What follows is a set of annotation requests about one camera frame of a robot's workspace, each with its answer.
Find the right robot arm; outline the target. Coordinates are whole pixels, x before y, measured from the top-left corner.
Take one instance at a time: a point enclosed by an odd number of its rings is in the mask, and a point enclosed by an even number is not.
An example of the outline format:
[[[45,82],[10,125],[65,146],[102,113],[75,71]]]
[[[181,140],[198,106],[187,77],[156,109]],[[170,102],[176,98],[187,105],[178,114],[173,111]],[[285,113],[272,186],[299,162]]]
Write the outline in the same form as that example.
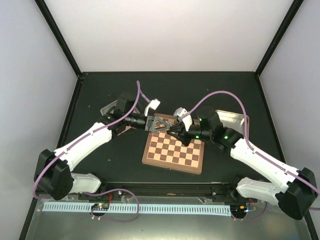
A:
[[[310,169],[299,170],[251,145],[242,133],[224,126],[212,107],[202,107],[198,111],[198,124],[182,107],[173,115],[177,124],[171,126],[167,133],[183,145],[189,145],[191,140],[210,142],[268,180],[242,178],[228,187],[230,200],[238,202],[242,198],[253,198],[265,201],[277,205],[292,219],[301,220],[318,197],[315,174]]]

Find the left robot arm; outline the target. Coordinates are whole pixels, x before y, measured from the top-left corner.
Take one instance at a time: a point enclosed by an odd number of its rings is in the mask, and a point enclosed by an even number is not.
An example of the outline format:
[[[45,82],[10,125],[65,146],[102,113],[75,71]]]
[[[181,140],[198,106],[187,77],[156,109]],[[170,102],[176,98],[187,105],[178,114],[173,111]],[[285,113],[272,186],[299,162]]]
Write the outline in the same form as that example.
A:
[[[101,145],[110,142],[126,128],[141,129],[149,133],[170,128],[159,117],[149,115],[149,110],[156,110],[158,99],[147,102],[143,113],[137,108],[138,97],[122,94],[118,99],[101,110],[102,118],[85,133],[67,145],[54,151],[43,150],[38,157],[34,175],[34,188],[41,188],[54,200],[61,200],[69,194],[86,193],[97,200],[103,199],[108,192],[101,179],[92,174],[74,173],[76,166]]]

